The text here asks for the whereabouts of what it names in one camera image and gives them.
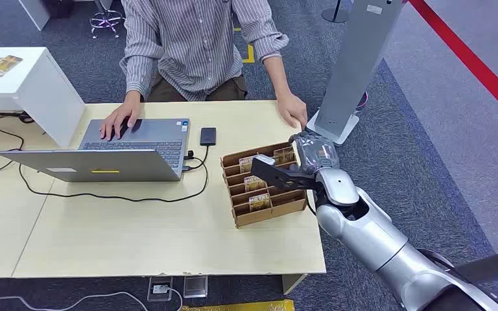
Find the person's left hand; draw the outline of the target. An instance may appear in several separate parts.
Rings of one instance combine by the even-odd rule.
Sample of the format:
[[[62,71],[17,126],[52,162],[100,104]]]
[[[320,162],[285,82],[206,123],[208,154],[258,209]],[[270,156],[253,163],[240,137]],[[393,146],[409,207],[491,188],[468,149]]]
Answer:
[[[277,109],[283,120],[292,128],[304,130],[307,125],[307,106],[291,92],[276,95]]]

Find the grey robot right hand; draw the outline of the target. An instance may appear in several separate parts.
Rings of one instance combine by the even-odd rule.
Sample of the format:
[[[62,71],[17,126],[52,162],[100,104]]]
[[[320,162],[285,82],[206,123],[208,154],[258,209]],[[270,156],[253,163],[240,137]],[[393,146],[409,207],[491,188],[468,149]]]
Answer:
[[[289,142],[296,144],[300,170],[305,174],[315,174],[321,168],[340,168],[335,145],[328,138],[303,131],[290,136]]]

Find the person's right hand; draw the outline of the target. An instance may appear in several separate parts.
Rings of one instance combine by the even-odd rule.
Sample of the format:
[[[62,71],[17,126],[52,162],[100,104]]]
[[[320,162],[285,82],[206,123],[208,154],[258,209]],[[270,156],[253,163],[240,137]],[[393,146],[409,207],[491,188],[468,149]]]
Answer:
[[[112,138],[120,139],[121,131],[127,127],[132,128],[140,116],[142,104],[140,101],[125,101],[107,116],[99,127],[100,139],[111,141]]]

